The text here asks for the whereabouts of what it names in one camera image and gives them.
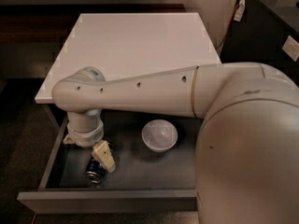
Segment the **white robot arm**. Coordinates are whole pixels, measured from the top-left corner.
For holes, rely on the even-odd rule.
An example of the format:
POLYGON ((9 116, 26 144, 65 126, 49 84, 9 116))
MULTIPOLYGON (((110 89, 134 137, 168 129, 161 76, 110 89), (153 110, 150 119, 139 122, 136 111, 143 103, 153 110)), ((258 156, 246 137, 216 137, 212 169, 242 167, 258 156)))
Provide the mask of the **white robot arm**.
POLYGON ((53 102, 80 115, 116 109, 199 118, 196 189, 201 224, 299 224, 299 89, 262 63, 200 65, 100 80, 79 71, 53 102))

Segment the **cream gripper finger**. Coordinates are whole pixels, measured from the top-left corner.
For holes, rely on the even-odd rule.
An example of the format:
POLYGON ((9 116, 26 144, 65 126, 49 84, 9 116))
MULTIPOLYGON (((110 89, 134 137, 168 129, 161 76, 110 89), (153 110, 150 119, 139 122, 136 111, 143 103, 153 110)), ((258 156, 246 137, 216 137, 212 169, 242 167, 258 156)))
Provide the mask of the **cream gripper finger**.
POLYGON ((116 164, 106 140, 101 140, 93 146, 92 156, 100 162, 103 168, 109 173, 113 173, 115 171, 116 164))

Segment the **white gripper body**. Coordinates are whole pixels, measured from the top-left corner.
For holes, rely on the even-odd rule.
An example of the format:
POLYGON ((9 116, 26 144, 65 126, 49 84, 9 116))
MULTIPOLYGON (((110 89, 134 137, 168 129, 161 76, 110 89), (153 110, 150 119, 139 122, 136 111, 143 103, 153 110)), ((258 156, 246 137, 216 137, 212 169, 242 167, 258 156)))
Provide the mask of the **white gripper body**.
POLYGON ((86 133, 76 132, 67 124, 67 135, 63 139, 65 145, 75 144, 79 147, 88 148, 94 146, 104 137, 104 124, 100 122, 99 125, 92 131, 86 133))

